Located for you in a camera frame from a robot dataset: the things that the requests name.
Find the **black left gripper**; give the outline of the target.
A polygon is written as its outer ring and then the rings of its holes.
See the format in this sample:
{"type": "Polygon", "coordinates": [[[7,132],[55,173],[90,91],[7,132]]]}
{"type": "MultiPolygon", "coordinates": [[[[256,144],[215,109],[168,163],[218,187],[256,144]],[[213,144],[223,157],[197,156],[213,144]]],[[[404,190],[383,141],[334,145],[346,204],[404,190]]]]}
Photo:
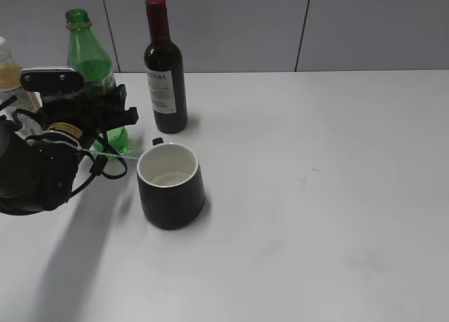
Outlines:
{"type": "Polygon", "coordinates": [[[138,121],[137,108],[125,108],[123,84],[109,93],[90,97],[83,91],[83,75],[73,67],[25,68],[20,71],[20,84],[40,94],[42,107],[36,119],[44,130],[56,126],[75,128],[69,134],[86,149],[95,141],[104,142],[108,131],[138,121]]]}

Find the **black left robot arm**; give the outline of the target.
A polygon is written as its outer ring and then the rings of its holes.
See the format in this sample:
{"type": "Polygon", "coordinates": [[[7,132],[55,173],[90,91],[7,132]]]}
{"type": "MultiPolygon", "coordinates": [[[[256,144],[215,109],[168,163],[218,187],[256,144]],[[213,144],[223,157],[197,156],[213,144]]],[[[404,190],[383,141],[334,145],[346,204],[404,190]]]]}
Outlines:
{"type": "Polygon", "coordinates": [[[89,97],[82,74],[73,67],[32,67],[20,72],[20,85],[38,92],[37,112],[16,109],[1,117],[1,212],[31,215],[52,211],[97,176],[117,180],[125,172],[104,171],[108,158],[127,163],[109,143],[107,131],[138,121],[136,107],[125,108],[126,87],[89,97]]]}

